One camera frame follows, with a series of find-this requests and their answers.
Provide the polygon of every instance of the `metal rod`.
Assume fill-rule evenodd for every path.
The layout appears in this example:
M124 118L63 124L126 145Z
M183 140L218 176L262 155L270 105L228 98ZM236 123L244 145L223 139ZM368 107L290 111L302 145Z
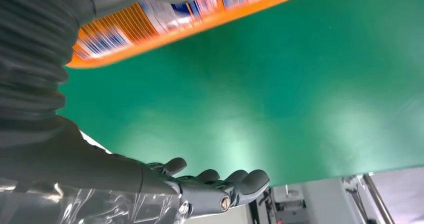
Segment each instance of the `metal rod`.
M362 200L359 197L357 190L348 190L348 192L352 195L352 198L355 201L356 207L358 208L360 217L362 219L362 223L367 224L368 216L367 216L367 213L365 212L364 205L362 204Z
M375 205L378 208L383 220L386 224L395 224L393 218L391 217L387 207L385 206L382 197L380 196L377 187L375 186L372 178L368 174L363 175L363 180L365 181L366 186L368 187L369 193L371 194L372 199L375 202Z

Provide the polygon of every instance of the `barcode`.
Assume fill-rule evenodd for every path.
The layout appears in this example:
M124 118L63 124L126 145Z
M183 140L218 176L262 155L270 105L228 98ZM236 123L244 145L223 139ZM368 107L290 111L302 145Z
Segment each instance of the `barcode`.
M80 47L92 58L111 55L133 43L118 28L112 28L96 35L78 40Z

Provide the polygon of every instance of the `green surface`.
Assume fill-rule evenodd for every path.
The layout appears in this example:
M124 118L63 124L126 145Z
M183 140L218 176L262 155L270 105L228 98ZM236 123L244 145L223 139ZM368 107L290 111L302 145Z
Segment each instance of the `green surface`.
M292 0L120 64L61 113L113 152L272 184L424 164L424 0Z

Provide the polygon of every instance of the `gray machinery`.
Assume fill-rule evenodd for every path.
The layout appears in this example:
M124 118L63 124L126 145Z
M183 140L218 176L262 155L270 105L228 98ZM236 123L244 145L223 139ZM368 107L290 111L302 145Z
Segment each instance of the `gray machinery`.
M250 211L253 224L395 224L369 174L269 188Z

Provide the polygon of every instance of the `green table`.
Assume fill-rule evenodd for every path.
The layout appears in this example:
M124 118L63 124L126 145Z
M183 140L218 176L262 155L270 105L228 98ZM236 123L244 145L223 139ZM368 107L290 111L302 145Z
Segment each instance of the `green table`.
M120 64L61 112L112 152L273 185L424 164L424 1L292 0Z

